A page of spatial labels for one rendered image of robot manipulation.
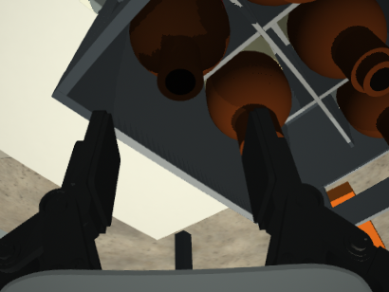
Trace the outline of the dark grey divided crate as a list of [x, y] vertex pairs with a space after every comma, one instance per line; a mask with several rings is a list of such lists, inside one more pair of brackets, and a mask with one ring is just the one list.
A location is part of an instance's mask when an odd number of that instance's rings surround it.
[[[92, 111], [106, 110], [118, 140], [253, 222], [238, 140], [214, 125], [205, 86], [190, 100], [170, 100], [134, 54], [129, 25], [149, 1], [106, 0], [51, 97], [87, 120]], [[290, 85], [292, 107], [282, 131], [302, 183], [317, 188], [324, 205], [355, 226], [387, 212], [389, 177], [332, 208], [325, 188], [389, 153], [389, 146], [355, 130], [334, 101], [330, 93], [348, 79], [309, 69], [275, 24], [300, 4], [223, 3], [230, 42], [204, 81], [262, 35]]]

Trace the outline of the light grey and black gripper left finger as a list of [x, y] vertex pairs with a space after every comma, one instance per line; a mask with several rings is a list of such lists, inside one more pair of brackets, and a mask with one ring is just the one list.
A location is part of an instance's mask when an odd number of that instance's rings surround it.
[[0, 291], [39, 271], [102, 270], [95, 239], [111, 226], [119, 172], [112, 115], [93, 111], [62, 187], [46, 193], [39, 212], [0, 239]]

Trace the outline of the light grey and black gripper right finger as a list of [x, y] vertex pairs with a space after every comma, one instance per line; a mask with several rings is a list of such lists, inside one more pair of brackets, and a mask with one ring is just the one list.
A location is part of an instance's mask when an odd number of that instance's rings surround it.
[[374, 246], [365, 231], [324, 206], [317, 188], [302, 183], [268, 108], [249, 113], [242, 163], [253, 221], [270, 235], [265, 265], [321, 262], [353, 271], [372, 292], [389, 292], [389, 251]]

